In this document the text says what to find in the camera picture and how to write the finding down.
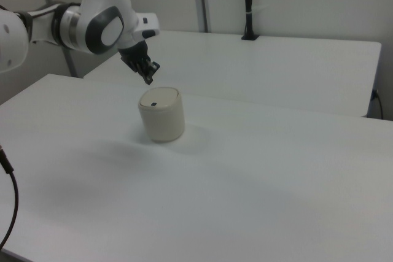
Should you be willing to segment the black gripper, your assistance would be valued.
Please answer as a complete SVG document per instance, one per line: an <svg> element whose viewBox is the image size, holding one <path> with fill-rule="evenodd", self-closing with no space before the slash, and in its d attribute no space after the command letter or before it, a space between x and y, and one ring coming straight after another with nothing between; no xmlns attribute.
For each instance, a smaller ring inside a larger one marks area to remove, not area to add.
<svg viewBox="0 0 393 262"><path fill-rule="evenodd" d="M121 60L132 71L137 72L147 85L154 81L153 76L159 70L160 65L150 60L146 41L138 42L129 48L121 48L119 53Z"/></svg>

